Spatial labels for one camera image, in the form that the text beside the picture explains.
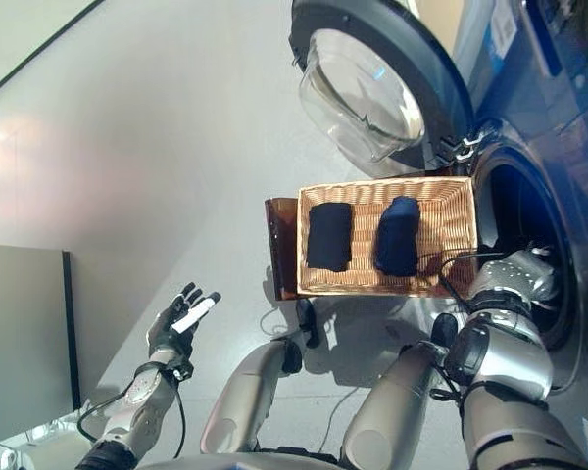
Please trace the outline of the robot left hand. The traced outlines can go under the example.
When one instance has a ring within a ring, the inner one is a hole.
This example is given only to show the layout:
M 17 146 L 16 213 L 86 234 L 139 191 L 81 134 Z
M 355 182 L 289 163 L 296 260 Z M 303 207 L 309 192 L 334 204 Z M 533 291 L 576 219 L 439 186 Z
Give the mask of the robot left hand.
M 221 300 L 219 292 L 207 296 L 193 282 L 187 284 L 171 303 L 156 315 L 146 336 L 148 355 L 161 350 L 171 350 L 189 358 L 192 341 L 199 322 Z

